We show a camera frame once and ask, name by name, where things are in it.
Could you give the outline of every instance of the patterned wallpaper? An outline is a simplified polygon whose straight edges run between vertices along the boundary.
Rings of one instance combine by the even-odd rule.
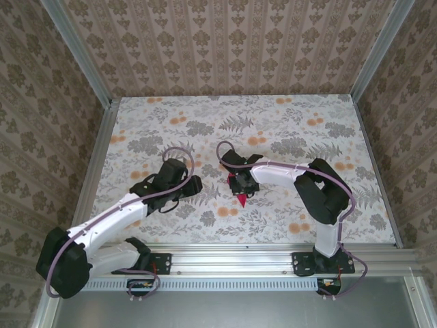
[[[395,0],[64,0],[113,97],[347,94]]]
[[[434,302],[436,72],[437,1],[417,0],[359,101],[401,237],[417,249]]]
[[[0,1],[0,327],[26,327],[45,236],[69,226],[102,109],[38,0]]]

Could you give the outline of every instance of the table surface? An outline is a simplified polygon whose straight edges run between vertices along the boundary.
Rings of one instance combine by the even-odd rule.
[[[357,200],[344,222],[343,241],[395,242],[349,95],[123,98],[92,216],[157,173],[165,149],[182,146],[195,157],[202,192],[170,213],[130,225],[112,242],[135,236],[147,243],[314,243],[315,221],[295,190],[263,184],[245,208],[237,203],[215,155],[221,140],[245,157],[256,153],[288,163],[326,159]],[[182,158],[178,152],[172,156]]]

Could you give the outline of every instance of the black mounting bracket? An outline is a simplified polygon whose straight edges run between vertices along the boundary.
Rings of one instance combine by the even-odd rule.
[[[348,274],[355,273],[354,260],[339,249],[331,258],[319,253],[315,248],[312,252],[292,253],[294,274],[308,277],[315,274]]]

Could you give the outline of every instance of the cable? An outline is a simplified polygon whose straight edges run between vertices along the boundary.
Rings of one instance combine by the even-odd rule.
[[[190,170],[190,172],[188,173],[188,176],[186,177],[186,179],[185,179],[183,182],[181,182],[180,184],[178,184],[176,187],[173,187],[173,188],[171,188],[171,189],[169,189],[169,190],[166,190],[166,191],[160,191],[159,193],[153,193],[153,194],[151,194],[151,195],[143,196],[143,197],[136,198],[136,199],[134,199],[134,200],[130,200],[130,201],[128,201],[128,202],[125,202],[125,203],[121,204],[120,206],[115,207],[114,209],[112,209],[112,210],[110,210],[109,212],[105,213],[104,215],[102,215],[101,217],[99,217],[97,220],[93,221],[93,222],[90,223],[89,225],[87,225],[85,228],[83,228],[82,230],[80,230],[80,231],[79,231],[77,234],[75,234],[73,237],[70,237],[70,239],[69,239],[65,244],[63,244],[62,247],[61,247],[61,249],[57,252],[55,258],[53,258],[52,264],[50,265],[50,269],[48,270],[47,279],[46,279],[46,291],[47,291],[47,294],[48,294],[50,297],[52,297],[52,298],[58,298],[58,297],[59,297],[59,295],[52,293],[51,288],[50,288],[50,283],[51,283],[51,280],[52,280],[53,271],[55,270],[56,264],[58,263],[59,259],[61,258],[62,254],[65,252],[65,250],[66,250],[66,249],[67,249],[67,248],[68,248],[68,247],[69,247],[69,246],[70,246],[70,245],[71,245],[71,244],[72,244],[72,243],[73,243],[73,242],[74,242],[78,237],[80,237],[82,234],[86,233],[86,231],[90,230],[90,229],[91,229],[92,227],[94,227],[96,224],[98,224],[98,223],[100,223],[101,221],[105,220],[108,216],[112,215],[113,213],[115,213],[115,212],[117,212],[117,211],[119,211],[119,210],[123,210],[124,207],[126,207],[126,206],[128,206],[128,205],[131,205],[132,203],[140,202],[140,201],[142,201],[142,200],[148,200],[148,199],[153,198],[153,197],[159,197],[159,196],[162,196],[162,195],[166,195],[166,194],[168,194],[168,193],[173,193],[174,191],[176,191],[176,190],[182,188],[184,185],[186,185],[186,184],[189,182],[189,180],[191,179],[191,177],[192,177],[193,174],[194,174],[194,168],[195,168],[195,165],[194,165],[195,163],[194,163],[194,158],[193,158],[193,156],[191,155],[191,153],[190,153],[188,150],[186,150],[186,149],[184,149],[184,148],[182,148],[182,147],[170,147],[170,148],[167,148],[167,149],[163,152],[163,155],[162,155],[162,156],[163,156],[163,161],[165,161],[165,157],[166,157],[167,153],[168,153],[169,151],[171,151],[171,150],[180,150],[180,151],[182,151],[182,152],[185,152],[185,154],[187,154],[188,157],[190,158],[190,161],[191,161],[191,170]]]
[[[355,255],[352,255],[341,244],[341,233],[343,230],[343,221],[348,215],[350,215],[354,211],[354,209],[356,207],[356,200],[355,200],[354,196],[352,195],[352,193],[350,192],[350,190],[343,183],[338,181],[336,178],[333,178],[332,176],[329,176],[328,174],[325,174],[323,172],[320,172],[320,171],[317,171],[315,169],[311,169],[311,168],[305,167],[305,166],[299,166],[299,165],[287,164],[287,163],[278,163],[278,162],[274,162],[274,161],[256,162],[254,164],[245,164],[245,165],[232,165],[232,164],[226,163],[221,159],[220,154],[219,154],[220,146],[223,144],[229,145],[233,151],[235,151],[235,148],[234,148],[234,145],[232,145],[232,143],[230,143],[229,141],[226,141],[226,140],[220,141],[217,144],[216,155],[217,155],[217,158],[220,161],[220,163],[224,166],[228,166],[228,167],[231,167],[234,169],[244,169],[244,168],[256,167],[256,166],[261,166],[261,165],[273,165],[273,166],[278,166],[278,167],[287,167],[290,169],[299,169],[299,170],[304,170],[304,171],[311,172],[313,174],[317,174],[319,176],[322,176],[323,178],[326,178],[326,179],[332,181],[333,183],[335,183],[337,186],[339,186],[340,188],[342,188],[344,190],[344,192],[348,195],[348,197],[350,199],[351,207],[339,219],[339,233],[337,236],[337,242],[339,244],[339,248],[341,248],[341,250],[343,252],[345,252],[351,258],[360,262],[364,266],[364,271],[363,271],[363,274],[358,278],[358,280],[355,282],[354,285],[352,285],[349,289],[345,290],[344,292],[339,293],[338,295],[334,296],[334,295],[330,294],[327,290],[324,290],[322,288],[319,288],[319,290],[326,293],[329,297],[331,297],[333,299],[335,299],[337,297],[345,296],[345,295],[349,294],[350,292],[352,292],[363,281],[364,277],[366,276],[366,274],[368,272],[368,267],[367,267],[367,264],[363,260],[361,260],[360,258],[357,258]]]

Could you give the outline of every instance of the purple cable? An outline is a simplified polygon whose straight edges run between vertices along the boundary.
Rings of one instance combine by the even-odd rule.
[[[108,213],[105,213],[104,215],[102,215],[101,217],[99,217],[97,220],[95,220],[95,221],[92,222],[91,224],[87,225],[87,227],[83,228],[81,231],[79,231],[79,232],[78,232],[77,234],[75,234],[73,237],[70,237],[70,239],[69,239],[69,240],[68,240],[64,245],[62,245],[61,249],[57,252],[55,258],[53,258],[52,264],[50,265],[50,269],[48,270],[47,279],[46,279],[46,291],[47,291],[47,294],[48,294],[50,297],[52,297],[52,298],[58,298],[58,297],[59,297],[59,295],[57,295],[57,294],[53,294],[52,291],[51,291],[51,289],[50,289],[50,283],[51,283],[51,280],[52,280],[53,271],[55,270],[56,264],[58,263],[59,259],[61,258],[62,254],[65,252],[65,250],[68,248],[68,246],[70,246],[70,245],[71,245],[71,244],[72,244],[72,243],[73,243],[73,242],[74,242],[78,237],[80,237],[84,232],[90,230],[90,229],[91,229],[92,227],[94,227],[96,224],[98,224],[98,223],[100,223],[101,221],[105,220],[108,216],[112,215],[113,213],[115,213],[115,212],[117,212],[117,211],[119,211],[119,210],[122,210],[122,209],[123,209],[124,207],[126,207],[127,205],[131,205],[132,203],[135,203],[135,202],[140,202],[141,200],[148,200],[148,199],[153,198],[153,197],[159,197],[159,196],[162,196],[162,195],[166,195],[166,194],[168,194],[168,193],[173,193],[174,191],[176,191],[176,190],[182,188],[184,185],[186,185],[186,184],[189,182],[190,178],[191,178],[191,177],[193,176],[193,174],[194,174],[194,167],[195,167],[194,164],[195,164],[195,163],[194,163],[194,158],[193,158],[193,156],[191,155],[191,153],[190,153],[188,150],[186,150],[186,149],[184,149],[184,148],[182,148],[182,147],[170,147],[170,148],[167,148],[167,149],[163,152],[163,161],[165,160],[165,156],[167,155],[167,153],[168,153],[169,151],[171,151],[171,150],[180,150],[180,151],[182,151],[182,152],[185,152],[185,153],[188,155],[188,157],[190,158],[190,161],[191,161],[191,170],[190,170],[190,172],[188,173],[188,176],[186,177],[186,179],[185,179],[182,183],[178,184],[176,187],[173,187],[173,188],[171,188],[171,189],[169,189],[169,190],[161,191],[161,192],[159,192],[159,193],[154,193],[154,194],[147,195],[147,196],[143,196],[143,197],[140,197],[140,198],[136,198],[136,199],[134,199],[134,200],[130,200],[129,202],[123,203],[122,205],[120,205],[120,206],[114,208],[113,210],[110,210]]]
[[[342,251],[344,251],[347,255],[349,255],[351,258],[353,258],[354,260],[357,260],[358,262],[360,262],[363,266],[364,266],[364,271],[363,274],[359,277],[359,279],[355,282],[354,285],[352,285],[349,289],[347,289],[344,292],[339,293],[338,295],[332,295],[330,294],[327,290],[324,290],[322,288],[319,288],[319,290],[321,290],[322,292],[326,293],[328,296],[334,298],[334,297],[341,297],[341,296],[345,296],[347,294],[349,294],[350,292],[352,292],[364,279],[364,277],[366,276],[367,272],[368,272],[368,267],[367,264],[361,260],[360,258],[357,258],[355,255],[352,255],[349,251],[347,251],[344,246],[341,244],[341,233],[343,230],[343,220],[350,215],[356,206],[356,200],[354,198],[354,196],[352,195],[352,193],[350,192],[350,190],[340,181],[338,181],[336,178],[333,178],[332,176],[329,176],[328,174],[325,174],[323,172],[317,171],[315,169],[311,169],[309,167],[305,167],[305,166],[299,166],[299,165],[293,165],[293,164],[287,164],[287,163],[278,163],[278,162],[274,162],[274,161],[268,161],[268,162],[256,162],[254,164],[246,164],[246,165],[232,165],[229,163],[224,162],[219,154],[219,150],[220,150],[220,146],[223,144],[227,144],[229,146],[231,146],[231,149],[235,151],[234,145],[232,145],[232,143],[230,143],[229,141],[220,141],[216,147],[216,155],[218,160],[220,161],[220,163],[222,163],[222,165],[224,166],[228,166],[234,169],[243,169],[246,167],[256,167],[256,166],[261,166],[261,165],[273,165],[273,166],[279,166],[279,167],[287,167],[290,169],[300,169],[300,170],[305,170],[307,172],[311,172],[313,174],[317,174],[319,176],[322,176],[323,178],[326,178],[330,181],[332,181],[333,183],[335,183],[337,186],[339,186],[340,188],[342,188],[344,190],[344,192],[348,195],[348,197],[350,198],[350,203],[351,203],[351,207],[350,209],[344,213],[340,219],[339,219],[339,233],[337,236],[337,242],[339,244],[339,247],[341,248]]]
[[[128,270],[128,269],[122,269],[122,270],[119,270],[119,271],[121,271],[121,272],[125,272],[125,273],[139,274],[139,275],[151,275],[151,276],[153,276],[153,277],[155,278],[155,280],[157,281],[157,284],[156,284],[155,288],[153,288],[151,291],[149,291],[149,292],[148,292],[148,293],[143,297],[143,299],[146,299],[146,298],[148,298],[148,297],[151,297],[153,294],[156,293],[156,291],[157,291],[157,290],[160,288],[160,286],[161,286],[161,279],[159,278],[159,276],[158,276],[157,274],[155,274],[155,273],[153,273],[153,272],[146,271],[146,270]],[[133,297],[133,295],[132,295],[132,287],[135,286],[135,285],[137,285],[138,283],[139,283],[139,282],[131,282],[131,283],[129,284],[129,287],[128,287],[128,294],[129,294],[130,297]]]

